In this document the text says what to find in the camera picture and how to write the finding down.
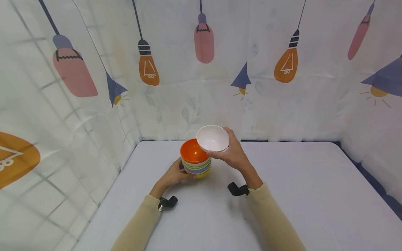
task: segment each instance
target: stack of bowls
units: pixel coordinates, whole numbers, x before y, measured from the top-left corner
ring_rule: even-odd
[[[184,142],[180,148],[180,156],[186,172],[196,175],[197,179],[209,173],[211,157],[201,149],[196,139]]]

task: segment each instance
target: fabric backdrop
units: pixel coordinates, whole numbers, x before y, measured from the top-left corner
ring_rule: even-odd
[[[208,124],[341,141],[402,202],[400,0],[134,3],[0,2],[2,250],[70,250],[141,140]]]

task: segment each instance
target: orange bowl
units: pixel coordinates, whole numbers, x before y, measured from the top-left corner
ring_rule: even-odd
[[[189,163],[198,164],[209,158],[206,152],[198,145],[197,139],[190,139],[180,148],[181,157]]]

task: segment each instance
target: right hand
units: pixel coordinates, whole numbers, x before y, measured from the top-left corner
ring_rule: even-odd
[[[229,149],[225,152],[208,151],[207,154],[214,159],[223,160],[229,166],[239,171],[245,171],[252,167],[233,131],[227,127],[224,127],[224,129],[229,135]]]

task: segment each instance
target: wrist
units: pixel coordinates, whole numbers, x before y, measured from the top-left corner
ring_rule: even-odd
[[[252,165],[250,165],[248,169],[240,171],[240,173],[243,175],[243,178],[246,181],[248,188],[255,190],[260,188],[264,184],[264,182],[261,180],[257,171],[254,169]]]
[[[248,161],[246,163],[242,163],[238,165],[237,170],[239,170],[240,173],[246,173],[249,171],[252,171],[254,169],[254,167],[251,165],[251,163]]]
[[[152,188],[150,195],[153,196],[154,198],[161,198],[165,190],[168,188],[168,186],[162,182],[161,180],[158,180],[158,182],[155,183],[154,187]]]

